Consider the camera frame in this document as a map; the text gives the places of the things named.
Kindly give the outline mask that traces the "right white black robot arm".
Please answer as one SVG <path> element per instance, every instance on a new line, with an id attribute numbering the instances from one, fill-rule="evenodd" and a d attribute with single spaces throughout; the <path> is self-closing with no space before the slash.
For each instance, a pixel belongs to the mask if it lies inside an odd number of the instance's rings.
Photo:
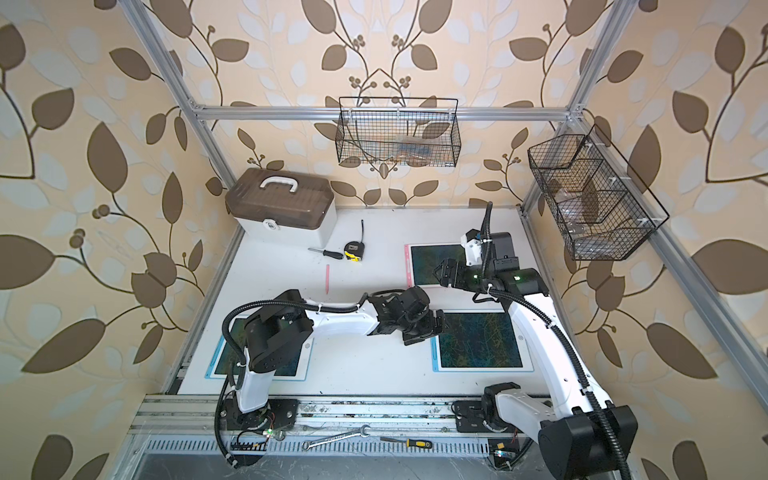
<path id="1" fill-rule="evenodd" d="M 549 292 L 534 269 L 484 272 L 454 259 L 434 276 L 451 287 L 492 299 L 505 307 L 522 334 L 548 389 L 550 403 L 506 388 L 493 394 L 492 410 L 534 440 L 556 479 L 583 479 L 617 472 L 632 476 L 628 454 L 638 429 L 628 406 L 616 405 L 589 372 L 557 318 Z"/>

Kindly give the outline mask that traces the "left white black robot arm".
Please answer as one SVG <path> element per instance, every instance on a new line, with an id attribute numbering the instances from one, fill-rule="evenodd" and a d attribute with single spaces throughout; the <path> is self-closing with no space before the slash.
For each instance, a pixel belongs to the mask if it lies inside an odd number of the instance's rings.
<path id="1" fill-rule="evenodd" d="M 440 335 L 445 312 L 430 307 L 424 289 L 365 293 L 354 304 L 323 304 L 290 289 L 274 299 L 243 304 L 222 321 L 221 334 L 231 348 L 227 384 L 242 414 L 264 409 L 275 371 L 298 355 L 313 334 L 390 335 L 414 345 Z"/>

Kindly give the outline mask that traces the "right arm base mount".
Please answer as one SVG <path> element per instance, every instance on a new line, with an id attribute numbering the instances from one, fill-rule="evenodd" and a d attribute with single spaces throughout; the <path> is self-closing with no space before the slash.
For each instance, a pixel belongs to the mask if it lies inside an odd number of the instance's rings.
<path id="1" fill-rule="evenodd" d="M 486 398 L 455 401 L 451 412 L 459 433 L 490 434 L 488 460 L 494 470 L 514 470 L 534 445 L 518 427 L 501 420 Z"/>

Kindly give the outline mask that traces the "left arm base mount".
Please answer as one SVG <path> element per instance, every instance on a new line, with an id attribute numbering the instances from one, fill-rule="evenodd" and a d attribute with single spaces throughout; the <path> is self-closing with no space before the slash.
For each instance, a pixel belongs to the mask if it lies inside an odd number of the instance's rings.
<path id="1" fill-rule="evenodd" d="M 298 417 L 296 399 L 271 399 L 264 407 L 242 413 L 234 393 L 220 399 L 214 413 L 217 448 L 234 469 L 257 463 L 269 443 L 285 439 Z"/>

